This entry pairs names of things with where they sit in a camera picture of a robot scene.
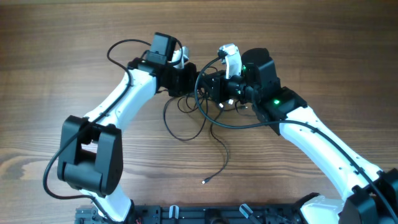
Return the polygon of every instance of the wooden table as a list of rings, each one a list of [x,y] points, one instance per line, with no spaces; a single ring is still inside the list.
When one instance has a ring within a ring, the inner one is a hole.
[[[398,162],[398,14],[393,1],[361,3],[282,1],[170,1],[0,7],[0,223],[71,223],[87,200],[59,201],[42,188],[58,149],[63,121],[83,116],[119,83],[123,71],[106,51],[121,39],[151,41],[154,32],[177,37],[198,68],[219,46],[241,53],[269,49],[284,86],[308,101],[339,137],[385,170]],[[126,64],[145,45],[128,43],[113,57]],[[310,192],[336,198],[330,181],[299,149],[269,128],[215,128],[180,142],[165,129],[166,93],[155,95],[124,133],[121,184],[138,205],[239,205],[294,202]],[[210,115],[217,110],[210,108]],[[167,113],[172,130],[193,136],[199,112]],[[228,124],[254,118],[225,113]],[[50,187],[78,194],[58,181]]]

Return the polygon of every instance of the black cable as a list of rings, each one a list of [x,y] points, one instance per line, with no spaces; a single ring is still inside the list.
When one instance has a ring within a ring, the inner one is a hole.
[[[199,76],[197,78],[197,81],[195,83],[195,87],[193,89],[193,92],[195,94],[195,101],[198,104],[198,86],[201,80],[202,75],[204,74],[205,70],[213,65],[215,62],[217,62],[221,57],[217,57],[213,59],[211,62],[209,62],[206,66],[203,67],[203,69],[199,72]],[[380,200],[383,202],[384,206],[387,208],[389,213],[391,214],[392,219],[396,224],[398,224],[398,218],[397,215],[395,214],[394,210],[392,209],[391,205],[387,201],[387,199],[383,196],[383,194],[379,191],[379,189],[374,185],[373,181],[369,178],[369,176],[363,171],[363,169],[360,168],[360,166],[347,154],[347,152],[344,151],[334,140],[332,140],[329,136],[327,136],[325,133],[321,132],[319,129],[300,122],[300,121],[290,121],[290,120],[284,120],[284,121],[270,121],[270,122],[265,122],[265,123],[257,123],[257,124],[250,124],[250,125],[243,125],[243,126],[232,126],[232,125],[227,125],[223,123],[219,123],[213,119],[211,119],[207,114],[204,113],[203,109],[201,108],[200,105],[198,105],[198,109],[200,112],[204,115],[206,119],[208,119],[210,122],[217,124],[218,126],[221,126],[223,128],[229,128],[229,129],[246,129],[246,128],[255,128],[255,127],[260,127],[260,126],[269,126],[272,124],[280,124],[280,123],[290,123],[290,124],[298,124],[301,126],[304,126],[306,128],[311,129],[313,133],[318,133],[320,136],[325,138],[328,142],[330,142],[333,146],[337,148],[337,150],[352,164],[355,169],[365,178],[365,180],[369,183],[369,185],[372,187],[374,193],[380,198]]]
[[[218,72],[218,69],[214,66],[209,66],[208,68],[214,68],[216,70],[216,72]]]
[[[185,96],[180,97],[180,98],[178,99],[178,101],[177,101],[177,108],[178,108],[181,112],[183,112],[183,113],[192,113],[192,112],[194,112],[195,110],[198,109],[198,107],[197,107],[196,104],[193,106],[193,108],[191,108],[191,107],[188,105],[188,102],[187,102],[187,101],[186,101],[185,103],[186,103],[186,105],[187,105],[191,110],[190,110],[190,111],[184,111],[183,109],[181,109],[181,107],[180,107],[180,101],[181,101],[182,99],[184,99],[184,98],[185,98]]]
[[[167,111],[167,107],[169,107],[169,104],[170,104],[171,101],[173,101],[173,100],[175,100],[175,98],[169,99],[169,100],[166,102],[166,104],[164,105],[164,107],[163,107],[163,121],[164,121],[164,125],[166,126],[167,131],[168,131],[175,139],[178,139],[178,140],[180,140],[180,141],[189,141],[189,140],[195,139],[196,137],[198,137],[198,135],[199,135],[199,134],[201,133],[201,131],[203,130],[203,127],[205,126],[205,123],[206,123],[206,118],[203,120],[203,123],[202,123],[202,125],[201,125],[199,131],[197,132],[196,135],[194,135],[194,137],[191,137],[191,138],[188,138],[188,139],[182,139],[182,138],[177,137],[177,136],[174,135],[174,133],[170,130],[170,128],[169,128],[169,126],[167,125],[167,122],[166,122],[166,111]],[[209,110],[209,108],[208,108],[208,102],[207,102],[208,100],[207,100],[207,98],[205,98],[205,100],[206,100],[206,114],[207,114],[207,112],[208,112],[208,110]]]
[[[214,120],[217,120],[217,119],[221,116],[221,114],[223,113],[223,111],[224,111],[224,109],[221,108],[221,109],[220,109],[220,113],[218,113],[218,115],[216,116],[216,118],[215,118]],[[224,162],[224,165],[222,166],[222,168],[221,168],[219,171],[217,171],[216,173],[214,173],[213,175],[211,175],[211,176],[205,178],[205,179],[201,182],[202,184],[205,184],[205,183],[209,182],[213,177],[215,177],[216,175],[218,175],[219,173],[221,173],[221,172],[225,169],[225,167],[228,165],[228,161],[229,161],[229,149],[225,146],[225,144],[224,144],[222,141],[220,141],[220,140],[214,135],[214,133],[213,133],[213,123],[210,125],[210,134],[211,134],[211,136],[212,136],[215,140],[217,140],[217,141],[224,147],[225,152],[226,152],[226,159],[225,159],[225,162]]]
[[[255,117],[256,115],[251,115],[251,114],[241,114],[241,113],[239,113],[239,110],[238,109],[245,109],[245,108],[247,108],[247,106],[238,106],[238,103],[239,103],[239,100],[237,100],[236,102],[235,102],[235,110],[236,110],[236,112],[239,114],[239,115],[241,115],[241,116],[248,116],[248,117]]]
[[[60,196],[60,195],[56,195],[55,193],[53,193],[48,186],[48,178],[49,178],[49,173],[50,173],[50,169],[52,167],[52,165],[54,164],[55,160],[57,160],[58,156],[69,146],[70,143],[72,143],[72,141],[74,141],[76,138],[80,137],[82,133],[86,132],[90,127],[92,127],[92,125],[94,125],[96,122],[98,122],[99,120],[101,120],[102,118],[104,118],[108,112],[120,101],[121,98],[123,98],[123,96],[127,93],[127,91],[129,90],[130,86],[131,86],[131,82],[132,82],[132,75],[130,73],[130,71],[123,66],[122,64],[120,64],[119,62],[111,59],[111,57],[109,56],[109,54],[111,53],[111,51],[119,44],[121,43],[125,43],[125,42],[140,42],[146,45],[150,46],[150,43],[145,42],[143,40],[136,40],[136,39],[128,39],[128,40],[121,40],[117,43],[115,43],[114,45],[112,45],[107,54],[106,57],[108,58],[109,61],[113,62],[115,65],[123,68],[123,70],[125,70],[128,74],[128,82],[127,85],[125,87],[125,89],[123,90],[123,92],[120,94],[120,96],[106,109],[104,110],[96,119],[94,119],[92,122],[88,123],[82,130],[80,130],[79,132],[77,132],[76,134],[74,134],[70,139],[68,139],[66,141],[66,143],[60,147],[60,149],[54,154],[54,156],[51,158],[51,160],[49,161],[49,163],[47,164],[47,167],[44,170],[44,174],[43,174],[43,188],[44,191],[51,197],[56,198],[56,199],[60,199],[60,200],[70,200],[70,199],[77,199],[77,198],[88,198],[90,200],[93,201],[93,203],[97,206],[97,208],[104,214],[104,216],[112,223],[115,223],[110,216],[105,212],[105,210],[103,209],[103,207],[98,203],[98,201],[95,199],[94,196],[90,196],[90,195],[73,195],[73,196]]]
[[[143,58],[144,58],[145,54],[147,54],[147,53],[148,53],[148,51],[149,51],[149,50],[145,50],[145,51],[144,51],[144,53],[142,53],[142,55],[141,55],[141,59],[143,59]]]

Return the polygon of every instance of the cable connector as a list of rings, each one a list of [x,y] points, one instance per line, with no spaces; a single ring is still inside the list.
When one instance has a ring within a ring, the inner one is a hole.
[[[211,177],[207,177],[206,179],[204,179],[201,184],[205,184],[207,182],[209,182],[211,180]]]
[[[218,50],[217,55],[219,59],[224,59],[228,55],[228,53],[225,52],[224,50]]]

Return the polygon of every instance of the white plastic housing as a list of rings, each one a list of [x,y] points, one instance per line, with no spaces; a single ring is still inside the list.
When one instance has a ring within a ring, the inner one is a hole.
[[[97,124],[107,126],[108,124],[114,124],[117,128],[121,129],[122,132],[129,126],[133,117],[137,114],[141,106],[150,100],[156,93],[156,78],[149,75],[147,72],[143,72],[138,69],[130,70],[133,78],[133,86],[130,87],[128,92],[124,95],[123,99],[119,101],[117,105]],[[120,84],[112,91],[112,93],[94,110],[88,112],[85,117],[89,117],[89,121],[97,118],[102,111],[104,111],[111,103],[115,101],[117,97],[125,89],[128,82],[127,73]]]
[[[368,162],[359,154],[348,147],[339,137],[330,131],[315,115],[311,107],[299,107],[287,114],[287,120],[301,121],[308,123],[327,136],[332,138],[356,163],[362,167],[365,173],[372,179],[379,178],[377,171],[381,170],[378,166]],[[331,145],[326,139],[317,133],[312,133],[310,129],[298,124],[281,123],[279,125],[280,134],[291,143],[300,148],[319,169],[329,178],[336,187],[341,199],[345,201],[353,194],[351,190],[355,185],[365,187],[368,182],[360,174],[355,173],[356,169],[350,165],[348,160]]]
[[[225,78],[230,79],[234,75],[241,75],[242,60],[238,47],[234,44],[226,44],[221,46],[220,50],[228,53],[224,59],[221,59],[221,63],[226,64]]]
[[[343,211],[344,201],[319,195],[304,203],[301,212],[308,224],[336,224]]]
[[[94,196],[113,221],[123,222],[130,211],[130,198],[124,194],[120,184],[118,184],[113,193],[107,195],[105,198],[99,197],[96,193],[84,189],[80,190],[80,192],[84,195]],[[104,217],[104,214],[99,210],[98,214]]]
[[[175,50],[173,53],[172,62],[176,62],[176,61],[180,60],[181,52],[183,52],[181,62],[178,65],[174,65],[175,68],[179,68],[179,69],[183,69],[184,63],[189,60],[189,48],[186,46],[183,46],[182,49]]]

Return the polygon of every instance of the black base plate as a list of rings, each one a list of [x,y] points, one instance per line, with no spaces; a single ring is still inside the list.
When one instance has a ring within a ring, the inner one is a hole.
[[[263,224],[292,224],[300,223],[294,220],[292,214],[293,204],[270,204],[265,206],[250,206],[253,215]],[[211,224],[206,211],[219,210],[221,217],[227,219],[229,224],[253,224],[239,211],[239,207],[180,207],[178,219],[169,218],[169,207],[160,206],[135,206],[137,219],[141,224]],[[76,209],[75,224],[100,224],[107,221],[98,215],[96,207]],[[130,220],[126,223],[136,224]]]

